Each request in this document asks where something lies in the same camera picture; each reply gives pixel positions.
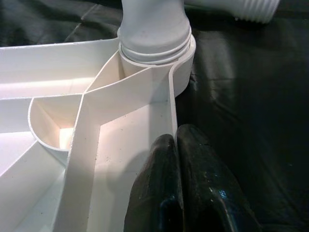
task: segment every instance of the black plastic sheet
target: black plastic sheet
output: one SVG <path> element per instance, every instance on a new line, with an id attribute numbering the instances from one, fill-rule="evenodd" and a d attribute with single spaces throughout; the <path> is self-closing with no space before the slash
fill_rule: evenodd
<path id="1" fill-rule="evenodd" d="M 309 4 L 282 0 L 266 26 L 187 8 L 197 52 L 176 99 L 209 138 L 265 232 L 309 231 Z M 0 46 L 109 39 L 119 0 L 1 0 Z"/>

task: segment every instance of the pipe fitting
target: pipe fitting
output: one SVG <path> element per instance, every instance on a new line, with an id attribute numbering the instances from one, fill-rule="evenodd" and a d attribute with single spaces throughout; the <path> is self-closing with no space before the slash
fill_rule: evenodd
<path id="1" fill-rule="evenodd" d="M 122 5 L 118 37 L 126 57 L 143 64 L 165 64 L 188 51 L 191 28 L 183 0 L 122 0 Z"/>
<path id="2" fill-rule="evenodd" d="M 280 0 L 185 0 L 186 5 L 223 10 L 256 23 L 269 23 L 279 3 Z"/>

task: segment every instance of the threaded pipe end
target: threaded pipe end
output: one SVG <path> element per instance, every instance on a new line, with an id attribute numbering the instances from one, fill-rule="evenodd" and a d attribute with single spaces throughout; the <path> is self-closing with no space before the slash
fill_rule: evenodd
<path id="1" fill-rule="evenodd" d="M 280 0 L 243 0 L 243 7 L 234 11 L 234 16 L 247 21 L 268 23 L 272 19 Z"/>

